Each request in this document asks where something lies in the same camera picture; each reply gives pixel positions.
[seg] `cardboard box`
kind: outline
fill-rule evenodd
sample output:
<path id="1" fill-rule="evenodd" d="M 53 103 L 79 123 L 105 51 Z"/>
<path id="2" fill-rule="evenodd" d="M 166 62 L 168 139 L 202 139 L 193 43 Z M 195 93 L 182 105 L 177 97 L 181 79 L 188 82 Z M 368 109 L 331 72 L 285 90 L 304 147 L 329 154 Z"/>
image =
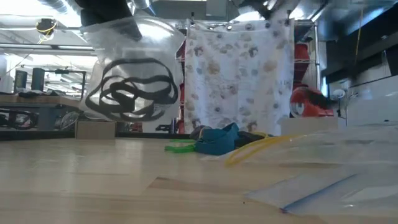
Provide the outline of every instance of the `cardboard box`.
<path id="1" fill-rule="evenodd" d="M 75 124 L 76 139 L 114 139 L 116 122 L 78 121 Z"/>
<path id="2" fill-rule="evenodd" d="M 287 118 L 280 121 L 282 135 L 311 134 L 328 129 L 346 127 L 346 121 L 337 117 Z"/>

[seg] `hanging cloth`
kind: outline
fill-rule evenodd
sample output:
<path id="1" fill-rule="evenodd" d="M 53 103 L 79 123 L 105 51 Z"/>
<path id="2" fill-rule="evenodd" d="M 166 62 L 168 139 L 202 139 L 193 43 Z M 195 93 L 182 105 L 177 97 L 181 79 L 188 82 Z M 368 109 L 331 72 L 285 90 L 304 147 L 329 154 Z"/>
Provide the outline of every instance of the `hanging cloth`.
<path id="1" fill-rule="evenodd" d="M 193 25 L 185 49 L 185 130 L 199 125 L 280 135 L 294 77 L 294 21 Z"/>

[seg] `clear plastic bag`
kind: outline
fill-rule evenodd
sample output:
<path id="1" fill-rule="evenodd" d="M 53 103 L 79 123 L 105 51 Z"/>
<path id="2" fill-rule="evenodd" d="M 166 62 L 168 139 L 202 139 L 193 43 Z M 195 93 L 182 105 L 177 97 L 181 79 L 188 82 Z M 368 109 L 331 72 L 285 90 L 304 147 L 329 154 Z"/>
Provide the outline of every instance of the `clear plastic bag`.
<path id="1" fill-rule="evenodd" d="M 398 217 L 397 172 L 397 166 L 344 166 L 300 175 L 246 196 L 295 215 Z"/>
<path id="2" fill-rule="evenodd" d="M 182 68 L 175 59 L 185 36 L 156 17 L 133 18 L 83 28 L 99 62 L 80 109 L 117 121 L 154 121 L 178 115 Z"/>
<path id="3" fill-rule="evenodd" d="M 228 162 L 247 157 L 251 163 L 398 164 L 397 123 L 369 124 L 342 130 L 286 137 L 271 144 L 252 144 L 239 154 L 203 160 Z"/>

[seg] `yellow tube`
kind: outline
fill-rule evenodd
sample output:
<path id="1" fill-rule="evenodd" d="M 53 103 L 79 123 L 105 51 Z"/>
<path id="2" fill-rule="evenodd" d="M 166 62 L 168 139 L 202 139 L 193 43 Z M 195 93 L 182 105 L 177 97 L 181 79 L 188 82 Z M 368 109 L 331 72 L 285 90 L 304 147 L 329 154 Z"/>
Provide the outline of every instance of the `yellow tube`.
<path id="1" fill-rule="evenodd" d="M 236 164 L 239 164 L 240 162 L 250 158 L 251 156 L 255 155 L 257 152 L 267 149 L 268 146 L 280 143 L 280 142 L 284 142 L 284 141 L 288 141 L 292 138 L 294 138 L 295 136 L 280 136 L 280 137 L 273 137 L 273 138 L 265 138 L 262 140 L 258 140 L 255 142 L 252 142 L 250 144 L 247 144 L 243 147 L 240 147 L 239 149 L 235 150 L 225 161 L 225 165 L 226 166 L 234 166 Z M 255 149 L 253 149 L 251 152 L 247 153 L 244 156 L 241 156 L 239 158 L 235 157 L 240 154 L 243 151 L 246 151 L 248 148 L 252 147 L 252 146 L 257 146 Z"/>

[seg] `black cable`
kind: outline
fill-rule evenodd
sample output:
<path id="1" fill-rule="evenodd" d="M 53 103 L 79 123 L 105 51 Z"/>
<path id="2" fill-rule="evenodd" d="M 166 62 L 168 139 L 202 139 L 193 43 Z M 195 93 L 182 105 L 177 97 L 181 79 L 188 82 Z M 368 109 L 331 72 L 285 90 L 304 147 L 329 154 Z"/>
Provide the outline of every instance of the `black cable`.
<path id="1" fill-rule="evenodd" d="M 236 5 L 236 3 L 234 2 L 234 0 L 230 0 L 232 2 L 232 5 L 234 5 L 237 9 L 239 9 L 239 7 Z"/>
<path id="2" fill-rule="evenodd" d="M 105 75 L 114 67 L 124 64 L 145 64 L 145 63 L 156 63 L 163 66 L 167 75 L 155 75 L 150 78 L 137 78 L 129 77 L 125 78 L 120 75 L 111 75 L 105 77 Z M 113 82 L 109 85 L 108 89 L 104 89 L 105 84 L 113 78 L 122 78 L 120 82 Z M 140 90 L 136 84 L 150 84 L 155 82 L 166 82 L 167 87 L 155 91 L 146 92 Z M 90 99 L 95 93 L 99 91 L 99 104 L 92 102 Z M 121 93 L 126 91 L 134 95 L 132 98 Z M 174 92 L 173 96 L 169 96 L 171 91 Z M 111 100 L 116 104 L 110 104 L 103 101 L 103 98 Z M 149 106 L 144 107 L 141 110 L 136 111 L 136 100 L 142 98 L 145 100 L 151 100 L 152 103 Z M 140 59 L 119 59 L 108 64 L 103 71 L 101 83 L 92 90 L 86 98 L 86 106 L 93 111 L 99 112 L 105 115 L 107 118 L 116 121 L 127 121 L 127 122 L 142 122 L 142 121 L 154 121 L 164 115 L 165 110 L 162 105 L 172 105 L 178 100 L 178 88 L 174 83 L 172 72 L 162 62 L 154 58 L 140 58 Z"/>
<path id="3" fill-rule="evenodd" d="M 0 114 L 0 126 L 7 126 L 9 128 L 14 128 L 17 130 L 28 130 L 34 128 L 37 125 L 38 117 L 35 113 L 25 112 L 25 111 L 13 111 L 13 110 L 3 110 L 0 109 L 0 113 L 8 114 L 8 119 L 5 115 Z M 22 122 L 17 122 L 17 115 L 23 114 L 26 115 Z M 30 124 L 27 127 L 23 127 L 23 125 L 30 120 Z"/>

